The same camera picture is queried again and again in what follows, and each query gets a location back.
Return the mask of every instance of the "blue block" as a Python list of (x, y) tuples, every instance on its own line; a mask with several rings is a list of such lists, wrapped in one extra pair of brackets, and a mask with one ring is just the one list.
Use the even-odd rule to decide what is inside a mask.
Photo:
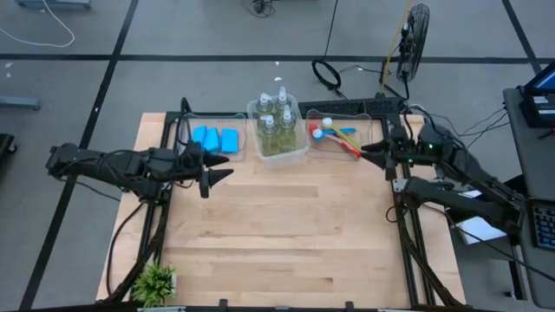
[(216, 127), (212, 127), (206, 132), (204, 148), (211, 153), (219, 152), (219, 136)]
[(222, 152), (238, 153), (239, 135), (236, 129), (222, 128)]
[(204, 147), (205, 144), (206, 129), (206, 126), (198, 126), (193, 129), (192, 139), (194, 142), (200, 143), (202, 147)]

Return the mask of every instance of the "desk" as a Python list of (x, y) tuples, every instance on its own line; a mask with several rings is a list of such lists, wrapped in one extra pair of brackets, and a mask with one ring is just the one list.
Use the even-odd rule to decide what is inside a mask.
[[(528, 194), (532, 198), (555, 200), (555, 166), (552, 164), (555, 159), (555, 138), (538, 140), (538, 136), (547, 129), (528, 127), (519, 108), (522, 101), (519, 90), (506, 89), (503, 96)], [(526, 218), (519, 240), (525, 262), (555, 276), (555, 252), (534, 248), (529, 233), (529, 220)], [(534, 303), (541, 308), (555, 309), (553, 282), (530, 270), (526, 273)]]
[[(90, 9), (90, 0), (46, 0), (48, 5), (82, 5), (85, 9)], [(26, 6), (27, 4), (43, 4), (42, 0), (16, 0), (16, 3), (20, 6)]]
[[(135, 150), (159, 145), (164, 118), (143, 114)], [(420, 131), (422, 119), (410, 120)], [(381, 122), (372, 127), (380, 140)], [(352, 301), (357, 308), (409, 308), (397, 226), (384, 217), (393, 204), (391, 184), (381, 169), (363, 160), (305, 157), (272, 171), (258, 159), (250, 127), (245, 150), (244, 159), (221, 165), (235, 173), (209, 199), (196, 187), (173, 190), (161, 261), (177, 268), (178, 285), (168, 304), (217, 306), (225, 298), (235, 307), (341, 308)], [(434, 177), (431, 167), (411, 172)], [(123, 194), (114, 228), (136, 206), (133, 194)], [(419, 213), (430, 266), (464, 302), (446, 219)], [(135, 262), (144, 217), (145, 210), (114, 247), (114, 287)], [(105, 276), (99, 299), (107, 296)]]

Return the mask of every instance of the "white cable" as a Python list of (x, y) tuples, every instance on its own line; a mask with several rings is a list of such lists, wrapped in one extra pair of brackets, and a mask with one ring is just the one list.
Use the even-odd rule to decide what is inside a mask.
[(17, 41), (17, 42), (21, 42), (21, 43), (26, 43), (26, 44), (30, 44), (30, 45), (35, 45), (35, 46), (40, 46), (40, 47), (54, 47), (54, 48), (67, 48), (68, 46), (71, 45), (71, 43), (73, 43), (75, 41), (75, 35), (73, 34), (73, 32), (71, 31), (71, 29), (68, 28), (68, 26), (66, 26), (59, 18), (58, 16), (56, 16), (56, 14), (54, 14), (54, 12), (52, 12), (52, 10), (50, 9), (49, 5), (46, 3), (46, 0), (42, 0), (42, 2), (44, 3), (44, 6), (46, 7), (46, 9), (50, 12), (50, 15), (52, 15), (52, 17), (55, 18), (56, 21), (58, 21), (60, 23), (61, 26), (63, 26), (63, 28), (65, 28), (69, 34), (71, 35), (71, 41), (60, 45), (60, 44), (54, 44), (54, 43), (39, 43), (39, 42), (28, 42), (22, 39), (18, 39), (15, 38), (13, 35), (11, 35), (9, 32), (7, 32), (6, 30), (4, 30), (3, 28), (0, 28), (0, 31), (2, 31), (6, 36), (10, 37), (11, 39)]
[(410, 105), (408, 106), (408, 109), (410, 109), (410, 108), (412, 108), (412, 107), (418, 107), (419, 109), (421, 109), (421, 110), (427, 112), (427, 110), (424, 109), (424, 107), (422, 107), (422, 105), (420, 105), (420, 104), (410, 104)]

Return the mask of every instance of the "potted plant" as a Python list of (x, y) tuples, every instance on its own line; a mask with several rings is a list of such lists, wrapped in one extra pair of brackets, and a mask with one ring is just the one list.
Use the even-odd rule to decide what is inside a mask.
[(135, 282), (134, 299), (144, 302), (145, 308), (165, 306), (167, 297), (175, 297), (174, 272), (175, 268), (156, 262), (148, 265)]

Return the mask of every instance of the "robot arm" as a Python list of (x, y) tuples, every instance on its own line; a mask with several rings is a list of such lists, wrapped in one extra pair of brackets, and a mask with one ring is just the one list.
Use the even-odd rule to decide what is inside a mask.
[(164, 148), (103, 153), (64, 144), (51, 148), (46, 167), (57, 179), (83, 175), (129, 190), (141, 201), (156, 201), (160, 197), (160, 183), (184, 180), (198, 181), (201, 196), (208, 198), (209, 189), (233, 170), (205, 171), (205, 166), (227, 161), (227, 157), (205, 153), (200, 144), (193, 141), (186, 143), (181, 155)]
[(453, 210), (471, 211), (507, 234), (520, 231), (526, 199), (484, 171), (478, 160), (445, 128), (425, 124), (418, 141), (410, 140), (403, 126), (391, 131), (391, 139), (363, 146), (362, 157), (385, 169), (386, 179), (395, 179), (397, 164), (437, 166), (450, 179), (469, 184), (486, 201), (466, 198), (445, 189), (445, 185), (412, 177), (396, 180), (403, 204), (418, 208), (425, 202), (446, 205)]

